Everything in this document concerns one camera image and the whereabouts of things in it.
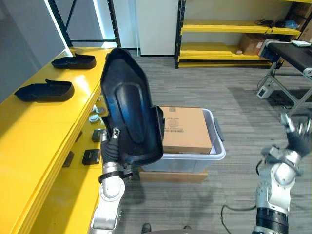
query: yellow shelf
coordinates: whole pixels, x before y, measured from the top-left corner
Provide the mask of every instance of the yellow shelf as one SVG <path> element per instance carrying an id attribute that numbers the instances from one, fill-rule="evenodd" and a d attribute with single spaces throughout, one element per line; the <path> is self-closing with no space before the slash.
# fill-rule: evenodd
<path id="1" fill-rule="evenodd" d="M 237 50 L 237 46 L 227 46 L 223 43 L 183 43 L 178 59 L 265 60 L 258 55 L 237 55 Z"/>
<path id="2" fill-rule="evenodd" d="M 295 1 L 295 2 L 303 2 L 303 3 L 312 3 L 312 0 L 280 0 L 280 1 Z"/>
<path id="3" fill-rule="evenodd" d="M 62 168 L 30 234 L 87 234 L 98 202 L 100 169 Z"/>
<path id="4" fill-rule="evenodd" d="M 103 96 L 97 99 L 96 106 L 106 109 Z M 99 142 L 92 141 L 93 130 L 98 128 L 105 128 L 102 121 L 85 122 L 82 134 L 71 149 L 72 162 L 69 167 L 61 168 L 30 234 L 87 234 L 98 201 L 102 161 L 85 166 L 82 158 L 85 150 L 100 148 Z"/>
<path id="5" fill-rule="evenodd" d="M 300 31 L 291 28 L 269 28 L 256 25 L 253 21 L 235 20 L 201 20 L 184 21 L 181 34 L 184 32 L 223 32 L 223 33 L 266 33 L 299 36 Z"/>
<path id="6" fill-rule="evenodd" d="M 45 79 L 72 82 L 75 93 L 64 102 L 24 102 L 10 95 L 0 104 L 0 233 L 28 234 L 100 94 L 100 77 L 107 53 L 104 48 L 71 48 L 94 55 L 89 70 L 44 66 L 23 86 Z M 68 55 L 63 51 L 58 58 Z"/>
<path id="7" fill-rule="evenodd" d="M 248 67 L 271 66 L 268 61 L 211 61 L 211 62 L 180 62 L 179 67 Z"/>

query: black shoe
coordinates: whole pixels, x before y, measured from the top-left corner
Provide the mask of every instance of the black shoe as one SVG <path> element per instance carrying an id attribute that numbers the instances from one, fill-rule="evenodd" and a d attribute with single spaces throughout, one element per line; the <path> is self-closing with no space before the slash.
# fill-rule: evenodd
<path id="1" fill-rule="evenodd" d="M 149 233 L 152 231 L 152 227 L 149 223 L 144 223 L 142 226 L 142 232 L 141 233 Z"/>

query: light strip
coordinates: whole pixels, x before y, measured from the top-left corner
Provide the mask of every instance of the light strip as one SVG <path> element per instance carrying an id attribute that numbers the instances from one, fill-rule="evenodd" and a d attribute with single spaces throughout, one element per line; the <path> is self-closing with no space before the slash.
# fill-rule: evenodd
<path id="1" fill-rule="evenodd" d="M 99 7 L 98 7 L 98 0 L 93 0 L 93 5 L 94 5 L 94 9 L 96 11 L 97 21 L 98 21 L 99 29 L 100 29 L 101 34 L 102 34 L 102 38 L 103 39 L 107 39 L 107 37 L 105 35 L 105 30 L 104 30 L 104 24 L 103 24 L 102 16 L 101 16 L 101 13 L 100 13 Z M 103 48 L 114 48 L 114 47 L 116 47 L 116 43 L 115 42 L 104 42 L 102 44 L 102 47 Z"/>
<path id="2" fill-rule="evenodd" d="M 62 34 L 62 32 L 61 32 L 61 30 L 60 30 L 60 28 L 59 28 L 59 24 L 57 23 L 57 20 L 55 19 L 55 16 L 54 16 L 54 14 L 53 14 L 53 11 L 52 11 L 52 9 L 51 9 L 51 6 L 50 6 L 48 0 L 44 0 L 44 3 L 45 3 L 45 5 L 46 5 L 46 7 L 48 8 L 48 11 L 49 11 L 50 16 L 51 16 L 51 18 L 52 18 L 52 21 L 53 21 L 53 23 L 54 23 L 54 25 L 55 25 L 55 27 L 56 27 L 56 29 L 57 29 L 57 32 L 58 32 L 58 34 L 59 34 L 59 37 L 60 37 L 60 39 L 62 40 L 62 42 L 63 42 L 63 44 L 64 44 L 65 50 L 71 54 L 71 52 L 70 52 L 70 50 L 69 50 L 69 48 L 68 48 L 68 46 L 67 46 L 67 44 L 66 44 L 65 38 L 63 37 L 63 34 Z"/>

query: barcode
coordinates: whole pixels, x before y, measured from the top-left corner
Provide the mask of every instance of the barcode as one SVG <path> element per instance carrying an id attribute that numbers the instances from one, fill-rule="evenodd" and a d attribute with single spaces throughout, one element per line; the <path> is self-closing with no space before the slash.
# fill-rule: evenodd
<path id="1" fill-rule="evenodd" d="M 165 132 L 170 132 L 170 133 L 183 133 L 183 130 L 175 130 L 175 129 L 171 129 L 171 130 L 165 130 Z"/>

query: black joint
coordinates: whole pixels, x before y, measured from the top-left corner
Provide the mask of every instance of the black joint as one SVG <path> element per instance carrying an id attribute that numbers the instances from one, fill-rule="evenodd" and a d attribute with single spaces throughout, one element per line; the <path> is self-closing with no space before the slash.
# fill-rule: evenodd
<path id="1" fill-rule="evenodd" d="M 105 173 L 105 174 L 100 175 L 98 177 L 98 182 L 101 184 L 104 179 L 107 179 L 107 178 L 113 177 L 113 176 L 119 176 L 120 178 L 124 179 L 126 177 L 131 176 L 131 175 L 132 175 L 132 173 L 124 174 L 123 171 L 109 172 L 109 173 Z"/>
<path id="2" fill-rule="evenodd" d="M 257 226 L 274 230 L 277 233 L 288 234 L 288 217 L 282 212 L 269 208 L 257 209 Z"/>
<path id="3" fill-rule="evenodd" d="M 101 150 L 104 162 L 118 162 L 119 160 L 118 139 L 111 138 L 109 142 L 101 145 Z"/>

